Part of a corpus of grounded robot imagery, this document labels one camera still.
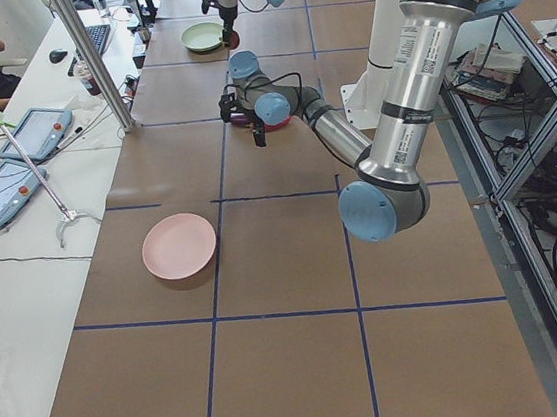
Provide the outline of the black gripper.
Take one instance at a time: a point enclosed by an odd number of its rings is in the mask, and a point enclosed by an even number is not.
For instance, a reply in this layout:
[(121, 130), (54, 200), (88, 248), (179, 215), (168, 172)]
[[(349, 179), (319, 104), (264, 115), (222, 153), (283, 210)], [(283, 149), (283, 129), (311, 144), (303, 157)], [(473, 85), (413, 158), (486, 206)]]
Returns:
[(252, 109), (246, 108), (236, 94), (221, 94), (218, 106), (220, 118), (226, 124), (230, 124), (232, 114), (244, 114), (250, 123), (247, 126), (240, 127), (250, 127), (252, 129), (255, 146), (263, 148), (266, 146), (264, 122), (259, 119)]
[(223, 33), (231, 34), (234, 30), (234, 21), (237, 19), (238, 8), (236, 6), (219, 6), (219, 16), (223, 21)]

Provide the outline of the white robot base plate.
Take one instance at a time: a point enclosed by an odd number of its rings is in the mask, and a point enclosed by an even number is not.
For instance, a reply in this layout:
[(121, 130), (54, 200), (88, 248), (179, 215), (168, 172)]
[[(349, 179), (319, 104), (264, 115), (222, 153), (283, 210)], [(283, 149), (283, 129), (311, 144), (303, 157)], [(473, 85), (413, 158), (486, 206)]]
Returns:
[(381, 90), (371, 84), (342, 85), (340, 95), (345, 115), (359, 130), (376, 128), (380, 120)]

